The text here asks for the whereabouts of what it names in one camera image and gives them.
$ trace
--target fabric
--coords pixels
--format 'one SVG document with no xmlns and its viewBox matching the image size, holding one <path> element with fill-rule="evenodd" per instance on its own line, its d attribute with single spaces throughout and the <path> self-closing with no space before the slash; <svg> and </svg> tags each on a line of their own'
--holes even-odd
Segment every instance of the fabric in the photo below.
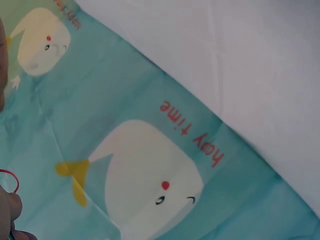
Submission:
<svg viewBox="0 0 320 240">
<path fill-rule="evenodd" d="M 320 5 L 76 0 L 188 89 L 320 216 Z"/>
<path fill-rule="evenodd" d="M 6 1 L 0 15 L 0 159 L 20 180 L 17 228 L 46 240 L 319 239 L 313 211 L 243 139 L 72 1 Z"/>
</svg>

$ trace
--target red text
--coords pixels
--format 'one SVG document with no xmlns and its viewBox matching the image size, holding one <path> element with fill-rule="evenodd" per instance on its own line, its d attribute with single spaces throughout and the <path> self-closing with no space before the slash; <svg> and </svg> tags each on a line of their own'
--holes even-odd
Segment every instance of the red text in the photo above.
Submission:
<svg viewBox="0 0 320 240">
<path fill-rule="evenodd" d="M 186 118 L 183 117 L 182 113 L 174 106 L 172 106 L 169 101 L 164 101 L 163 104 L 160 106 L 160 110 L 162 112 L 166 112 L 169 120 L 176 124 L 174 126 L 174 130 L 180 128 L 182 136 L 188 134 L 188 131 L 192 127 L 192 123 L 188 123 Z"/>
<path fill-rule="evenodd" d="M 82 25 L 80 20 L 77 18 L 75 12 L 70 10 L 63 0 L 53 0 L 60 11 L 66 16 L 66 18 L 72 23 L 76 30 L 79 30 Z"/>
<path fill-rule="evenodd" d="M 220 153 L 220 149 L 218 149 L 214 144 L 212 144 L 211 142 L 205 141 L 205 138 L 207 135 L 208 133 L 204 133 L 196 137 L 192 141 L 196 143 L 197 147 L 206 156 L 211 156 L 211 159 L 213 161 L 212 167 L 214 168 L 224 158 L 225 155 L 223 153 Z"/>
</svg>

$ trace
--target red string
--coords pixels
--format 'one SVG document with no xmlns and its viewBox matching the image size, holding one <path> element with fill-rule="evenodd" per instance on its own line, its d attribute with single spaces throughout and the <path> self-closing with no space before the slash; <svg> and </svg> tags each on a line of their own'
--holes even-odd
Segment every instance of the red string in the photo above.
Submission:
<svg viewBox="0 0 320 240">
<path fill-rule="evenodd" d="M 19 179 L 17 178 L 17 176 L 12 171 L 5 170 L 5 169 L 0 169 L 0 173 L 10 174 L 12 177 L 15 178 L 15 180 L 16 180 L 16 188 L 15 188 L 15 190 L 13 192 L 16 194 L 18 189 L 19 189 L 19 187 L 20 187 Z"/>
</svg>

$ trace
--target finger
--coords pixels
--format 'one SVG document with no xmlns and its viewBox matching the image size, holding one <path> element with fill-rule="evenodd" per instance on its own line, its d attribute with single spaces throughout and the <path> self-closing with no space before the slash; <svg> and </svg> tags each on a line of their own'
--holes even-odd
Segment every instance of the finger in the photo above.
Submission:
<svg viewBox="0 0 320 240">
<path fill-rule="evenodd" d="M 33 234 L 26 231 L 15 230 L 12 233 L 15 240 L 37 240 L 37 238 Z"/>
<path fill-rule="evenodd" d="M 0 95 L 0 111 L 3 110 L 5 108 L 5 95 L 4 93 L 1 93 Z"/>
<path fill-rule="evenodd" d="M 14 221 L 22 212 L 22 201 L 15 193 L 6 193 L 6 197 L 10 206 L 11 221 Z"/>
<path fill-rule="evenodd" d="M 11 231 L 16 230 L 16 225 L 15 225 L 15 222 L 14 222 L 14 221 L 11 222 L 11 227 L 10 227 L 10 229 L 11 229 Z"/>
<path fill-rule="evenodd" d="M 25 235 L 27 235 L 29 240 L 38 240 L 38 239 L 36 238 L 36 236 L 33 235 L 33 234 L 31 234 L 30 232 L 22 231 L 22 233 L 24 233 Z"/>
</svg>

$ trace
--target skin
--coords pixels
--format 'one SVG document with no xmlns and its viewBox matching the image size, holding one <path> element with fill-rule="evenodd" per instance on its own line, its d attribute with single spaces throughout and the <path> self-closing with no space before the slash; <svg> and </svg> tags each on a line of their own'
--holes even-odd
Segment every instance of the skin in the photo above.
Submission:
<svg viewBox="0 0 320 240">
<path fill-rule="evenodd" d="M 0 18 L 0 111 L 5 106 L 4 89 L 8 82 L 7 40 Z M 10 230 L 15 240 L 37 240 L 31 233 L 15 229 L 14 221 L 22 212 L 22 201 L 15 193 L 8 193 L 0 186 L 0 240 L 7 240 Z"/>
</svg>

